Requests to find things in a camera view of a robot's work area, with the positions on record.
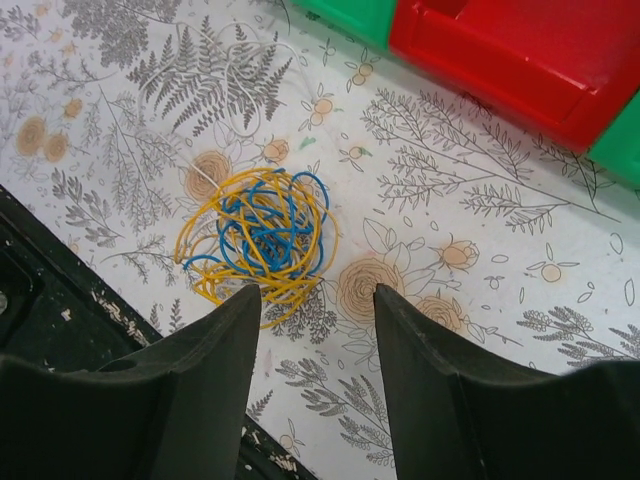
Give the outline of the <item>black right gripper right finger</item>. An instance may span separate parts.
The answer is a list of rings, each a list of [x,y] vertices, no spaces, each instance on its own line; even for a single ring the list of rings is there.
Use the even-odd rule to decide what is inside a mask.
[[[378,285],[375,327],[401,479],[635,479],[639,365],[556,376],[491,353]]]

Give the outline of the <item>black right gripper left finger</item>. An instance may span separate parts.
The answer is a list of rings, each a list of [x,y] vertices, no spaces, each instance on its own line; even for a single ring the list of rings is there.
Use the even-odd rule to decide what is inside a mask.
[[[248,285],[200,320],[101,369],[1,359],[5,479],[230,479],[255,364]]]

